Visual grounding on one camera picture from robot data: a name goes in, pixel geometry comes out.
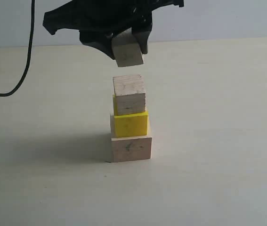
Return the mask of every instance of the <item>stacked blocks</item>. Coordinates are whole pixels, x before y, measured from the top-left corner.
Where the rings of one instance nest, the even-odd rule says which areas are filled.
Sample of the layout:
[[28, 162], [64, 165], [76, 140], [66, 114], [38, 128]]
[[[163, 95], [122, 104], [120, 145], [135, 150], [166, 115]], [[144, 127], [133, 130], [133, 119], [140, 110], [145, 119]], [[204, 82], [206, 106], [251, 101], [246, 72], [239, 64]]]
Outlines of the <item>stacked blocks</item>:
[[150, 159], [152, 136], [146, 91], [140, 75], [113, 78], [111, 116], [113, 162]]

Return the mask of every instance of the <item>white table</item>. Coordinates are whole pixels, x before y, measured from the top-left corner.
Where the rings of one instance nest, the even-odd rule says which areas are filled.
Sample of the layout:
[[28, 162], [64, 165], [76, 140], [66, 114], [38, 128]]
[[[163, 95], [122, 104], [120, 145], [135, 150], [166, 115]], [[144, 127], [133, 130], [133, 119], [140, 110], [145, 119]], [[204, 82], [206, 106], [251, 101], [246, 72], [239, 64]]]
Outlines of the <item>white table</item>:
[[[151, 43], [117, 68], [84, 46], [35, 47], [0, 98], [0, 225], [267, 226], [267, 38]], [[0, 91], [26, 48], [0, 49]], [[106, 163], [112, 77], [140, 73], [149, 161]]]

